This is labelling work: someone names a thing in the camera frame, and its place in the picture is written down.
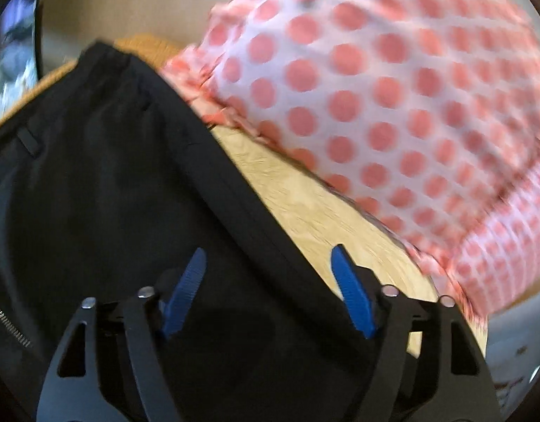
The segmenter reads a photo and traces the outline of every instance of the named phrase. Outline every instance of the black fabric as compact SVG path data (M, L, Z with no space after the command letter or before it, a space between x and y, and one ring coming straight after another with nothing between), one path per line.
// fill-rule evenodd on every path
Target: black fabric
M205 279L159 351L186 420L342 420L372 358L344 304L178 95L96 44L0 128L0 308L32 342L0 326L0 373L27 411L82 299L181 274L198 246Z

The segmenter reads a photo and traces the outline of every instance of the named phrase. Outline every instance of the black pants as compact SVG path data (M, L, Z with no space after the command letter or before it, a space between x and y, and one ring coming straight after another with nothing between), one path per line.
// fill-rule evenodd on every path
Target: black pants
M194 250L207 273L160 351L200 421L341 420L369 351L209 131L137 58L97 44L0 128L0 374L34 414L82 299L127 298Z

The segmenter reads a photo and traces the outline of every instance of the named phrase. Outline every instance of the silver bolt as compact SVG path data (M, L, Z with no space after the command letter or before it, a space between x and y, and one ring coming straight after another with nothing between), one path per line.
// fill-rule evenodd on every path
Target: silver bolt
M141 287L139 291L137 292L137 296L139 298L150 298L154 295L154 287L147 286L147 287Z
M89 296L82 301L82 304L80 306L82 306L82 309L92 309L96 306L96 298L94 298L93 296Z
M446 308L453 308L456 305L456 301L449 295L442 295L440 297L440 303Z
M381 287L381 293L389 298L395 298L399 295L399 289L397 289L395 286L387 285Z

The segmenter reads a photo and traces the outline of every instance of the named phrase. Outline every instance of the zipper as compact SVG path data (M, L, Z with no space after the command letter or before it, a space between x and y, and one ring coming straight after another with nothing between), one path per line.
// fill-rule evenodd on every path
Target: zipper
M24 348L31 346L31 341L28 340L22 333L19 331L14 324L7 318L6 314L0 309L0 323L4 325L4 328L8 331L10 335L16 338L16 341L19 342Z

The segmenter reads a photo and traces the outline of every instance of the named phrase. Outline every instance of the pink polka dot pillow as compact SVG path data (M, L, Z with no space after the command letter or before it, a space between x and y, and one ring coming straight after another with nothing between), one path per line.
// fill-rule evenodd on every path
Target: pink polka dot pillow
M512 0L232 0L169 67L440 263L540 157Z

